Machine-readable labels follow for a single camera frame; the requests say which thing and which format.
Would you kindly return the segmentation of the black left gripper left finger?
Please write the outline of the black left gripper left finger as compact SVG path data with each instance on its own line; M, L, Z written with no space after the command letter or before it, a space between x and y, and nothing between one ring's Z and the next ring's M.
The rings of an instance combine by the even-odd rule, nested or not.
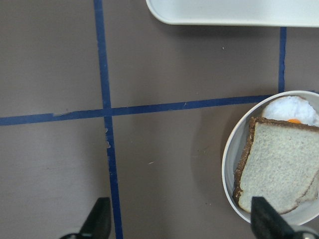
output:
M111 233L111 200L98 198L87 219L77 233L69 233L61 239L108 239Z

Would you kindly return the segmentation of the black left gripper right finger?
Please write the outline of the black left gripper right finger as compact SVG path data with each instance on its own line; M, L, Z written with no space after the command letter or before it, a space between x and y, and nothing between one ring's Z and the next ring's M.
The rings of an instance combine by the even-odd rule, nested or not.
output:
M317 239L319 234L307 227L289 225L263 197L253 197L251 230L257 239Z

